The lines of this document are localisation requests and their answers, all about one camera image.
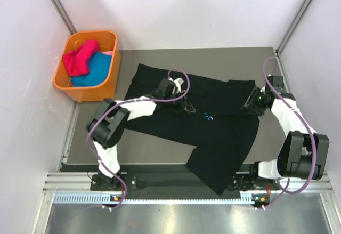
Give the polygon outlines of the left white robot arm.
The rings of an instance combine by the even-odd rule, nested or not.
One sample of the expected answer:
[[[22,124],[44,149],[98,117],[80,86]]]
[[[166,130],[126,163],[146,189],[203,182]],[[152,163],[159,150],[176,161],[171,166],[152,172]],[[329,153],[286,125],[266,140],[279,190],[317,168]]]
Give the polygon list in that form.
[[[86,144],[93,144],[92,149],[98,159],[98,174],[92,177],[94,190],[114,190],[123,184],[119,175],[117,145],[127,123],[152,116],[159,111],[171,110],[175,113],[195,113],[196,110],[187,98],[190,80],[186,78],[186,89],[182,89],[184,80],[180,78],[163,79],[151,93],[139,98],[115,101],[107,98],[98,107],[86,129]]]

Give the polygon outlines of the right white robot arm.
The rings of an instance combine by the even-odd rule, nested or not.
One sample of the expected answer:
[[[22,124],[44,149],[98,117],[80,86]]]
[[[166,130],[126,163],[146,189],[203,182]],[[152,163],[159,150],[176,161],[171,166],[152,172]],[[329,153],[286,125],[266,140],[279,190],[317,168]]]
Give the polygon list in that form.
[[[249,184],[263,188],[268,180],[322,178],[329,138],[318,134],[304,119],[295,97],[285,89],[281,76],[267,76],[263,88],[254,87],[242,109],[262,116],[269,110],[278,120],[286,137],[276,159],[256,162],[250,168]]]

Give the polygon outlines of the black t shirt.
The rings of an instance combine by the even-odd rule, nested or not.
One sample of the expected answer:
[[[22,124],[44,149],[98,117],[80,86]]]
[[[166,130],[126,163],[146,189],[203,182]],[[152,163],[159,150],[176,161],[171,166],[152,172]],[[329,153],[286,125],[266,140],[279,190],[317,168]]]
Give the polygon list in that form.
[[[129,130],[194,146],[186,167],[217,195],[249,154],[259,127],[259,119],[242,109],[254,80],[215,80],[189,75],[183,87],[194,106],[194,114],[169,110],[131,120]]]

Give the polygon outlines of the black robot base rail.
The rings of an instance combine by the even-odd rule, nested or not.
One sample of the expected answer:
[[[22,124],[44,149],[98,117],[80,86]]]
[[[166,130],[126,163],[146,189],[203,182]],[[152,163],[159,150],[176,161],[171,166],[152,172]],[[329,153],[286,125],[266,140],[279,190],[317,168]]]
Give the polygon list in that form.
[[[215,199],[229,198],[241,191],[275,193],[273,180],[256,176],[251,164],[243,164],[219,195],[183,164],[123,164],[118,176],[126,183],[133,199]]]

